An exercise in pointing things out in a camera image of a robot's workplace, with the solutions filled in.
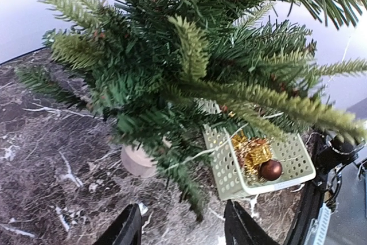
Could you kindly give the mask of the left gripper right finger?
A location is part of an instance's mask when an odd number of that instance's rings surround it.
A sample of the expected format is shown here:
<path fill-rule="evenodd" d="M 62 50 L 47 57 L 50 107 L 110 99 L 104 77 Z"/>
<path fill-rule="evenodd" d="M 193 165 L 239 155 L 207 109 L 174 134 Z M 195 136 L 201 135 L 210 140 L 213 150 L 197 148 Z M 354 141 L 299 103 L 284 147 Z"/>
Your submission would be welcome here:
<path fill-rule="evenodd" d="M 237 202 L 228 200 L 224 211 L 226 245 L 278 245 Z"/>

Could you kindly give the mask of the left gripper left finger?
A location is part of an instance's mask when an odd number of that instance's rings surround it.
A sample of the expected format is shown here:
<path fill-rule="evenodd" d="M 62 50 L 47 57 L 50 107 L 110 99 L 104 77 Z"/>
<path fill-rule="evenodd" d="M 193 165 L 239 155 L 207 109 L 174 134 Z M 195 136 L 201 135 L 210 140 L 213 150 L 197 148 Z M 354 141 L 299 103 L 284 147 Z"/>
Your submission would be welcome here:
<path fill-rule="evenodd" d="M 142 215 L 137 203 L 129 204 L 93 245 L 141 245 Z"/>

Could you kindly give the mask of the small green christmas tree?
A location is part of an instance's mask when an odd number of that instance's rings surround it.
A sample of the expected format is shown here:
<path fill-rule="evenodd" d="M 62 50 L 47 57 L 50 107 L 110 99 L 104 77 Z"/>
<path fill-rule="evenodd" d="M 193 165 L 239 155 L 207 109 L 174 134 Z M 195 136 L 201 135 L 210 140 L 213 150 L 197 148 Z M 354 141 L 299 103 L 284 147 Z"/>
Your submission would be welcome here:
<path fill-rule="evenodd" d="M 366 0 L 39 0 L 72 23 L 44 35 L 52 60 L 87 94 L 64 88 L 45 66 L 18 71 L 34 92 L 113 118 L 121 142 L 142 147 L 176 182 L 197 220 L 205 197 L 191 172 L 210 158 L 205 125 L 283 138 L 309 126 L 343 139 L 362 122 L 321 100 L 323 76 L 366 72 L 363 59 L 317 65 L 311 30 L 288 21 L 256 25 L 273 4 L 302 5 L 315 20 L 356 25 Z"/>

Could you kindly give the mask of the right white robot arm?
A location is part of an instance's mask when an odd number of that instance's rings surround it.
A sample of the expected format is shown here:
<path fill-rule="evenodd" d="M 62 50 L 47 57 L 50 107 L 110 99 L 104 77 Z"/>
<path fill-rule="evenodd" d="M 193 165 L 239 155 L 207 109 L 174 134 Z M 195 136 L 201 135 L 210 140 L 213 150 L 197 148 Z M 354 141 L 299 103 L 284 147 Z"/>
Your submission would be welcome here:
<path fill-rule="evenodd" d="M 309 135 L 310 139 L 317 137 L 321 142 L 321 151 L 312 154 L 312 159 L 317 170 L 317 176 L 313 180 L 314 186 L 321 192 L 329 190 L 327 187 L 327 177 L 329 173 L 341 166 L 335 173 L 335 177 L 349 164 L 358 158 L 358 152 L 364 147 L 364 142 L 350 141 L 340 134 L 329 131 L 313 131 Z"/>

